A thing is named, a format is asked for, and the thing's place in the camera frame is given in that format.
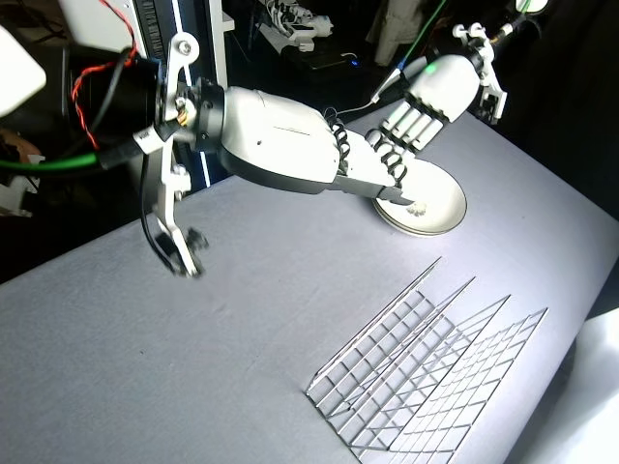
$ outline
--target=dish rack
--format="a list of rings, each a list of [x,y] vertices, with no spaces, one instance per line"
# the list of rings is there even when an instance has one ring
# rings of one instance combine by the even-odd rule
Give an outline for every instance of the dish rack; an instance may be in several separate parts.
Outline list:
[[[430,265],[311,380],[306,395],[359,461],[447,463],[546,309],[485,336],[508,297],[457,323],[420,291]]]

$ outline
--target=white plate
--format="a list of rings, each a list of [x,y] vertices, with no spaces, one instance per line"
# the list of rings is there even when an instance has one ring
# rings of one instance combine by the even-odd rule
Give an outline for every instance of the white plate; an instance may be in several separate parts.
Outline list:
[[[409,206],[387,200],[374,200],[376,211],[398,230],[416,235],[444,234],[462,222],[466,215],[466,196],[459,183],[447,171],[431,162],[413,159],[402,180]]]

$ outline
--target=white light strip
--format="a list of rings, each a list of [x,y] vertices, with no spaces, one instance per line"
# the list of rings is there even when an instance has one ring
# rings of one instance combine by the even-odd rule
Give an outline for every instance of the white light strip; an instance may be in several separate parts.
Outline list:
[[[176,24],[176,32],[183,32],[183,21],[181,20],[181,9],[178,6],[178,0],[172,0],[172,11],[174,12],[174,23]],[[183,68],[185,73],[185,81],[187,85],[192,85],[192,75],[190,74],[189,65]],[[200,152],[200,160],[202,161],[202,172],[204,173],[204,182],[206,188],[211,186],[211,176],[209,176],[209,168],[206,166],[206,155]]]
[[[181,21],[181,9],[178,6],[178,0],[172,0],[172,12],[174,12],[174,23],[176,24],[176,32],[183,32],[183,21]],[[183,68],[185,73],[185,82],[187,85],[192,84],[192,75],[190,74],[190,66],[185,65]]]
[[[211,176],[209,176],[209,168],[206,166],[206,155],[204,152],[200,152],[200,159],[202,160],[202,170],[204,171],[204,181],[206,182],[206,188],[211,186]]]

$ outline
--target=red wire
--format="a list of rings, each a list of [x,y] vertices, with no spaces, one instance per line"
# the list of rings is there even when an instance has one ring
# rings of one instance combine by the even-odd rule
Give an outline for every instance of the red wire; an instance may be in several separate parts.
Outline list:
[[[125,62],[125,68],[128,68],[133,63],[133,59],[137,54],[137,45],[135,43],[135,33],[133,32],[133,28],[129,23],[129,20],[122,14],[120,10],[112,7],[109,3],[107,3],[106,0],[99,0],[99,2],[111,9],[112,12],[125,23],[127,29],[129,30],[129,34],[132,36],[132,51],[130,52],[127,61]],[[84,129],[84,131],[86,132],[86,135],[88,136],[88,139],[90,140],[90,143],[92,143],[95,150],[99,150],[99,144],[95,139],[95,135],[88,130],[88,126],[86,125],[86,117],[84,115],[83,109],[77,101],[77,97],[79,95],[79,89],[84,82],[84,77],[86,77],[88,74],[100,73],[102,71],[105,71],[114,66],[115,64],[115,62],[111,61],[109,63],[105,63],[104,65],[91,66],[90,68],[84,69],[79,75],[79,77],[75,80],[74,87],[71,90],[71,100],[75,103],[75,113],[77,113],[77,117],[79,118],[79,124],[81,125],[81,128]]]

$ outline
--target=table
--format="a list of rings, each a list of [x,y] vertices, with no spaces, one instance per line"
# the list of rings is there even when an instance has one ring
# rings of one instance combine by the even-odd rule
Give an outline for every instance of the table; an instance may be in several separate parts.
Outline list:
[[[363,133],[391,108],[350,127]],[[313,373],[438,256],[430,298],[549,312],[455,462],[501,462],[619,255],[619,223],[469,115],[424,158],[464,188],[454,231],[416,239],[362,198],[231,178],[178,207],[211,247],[174,278],[132,223],[0,287],[0,461],[341,463]]]

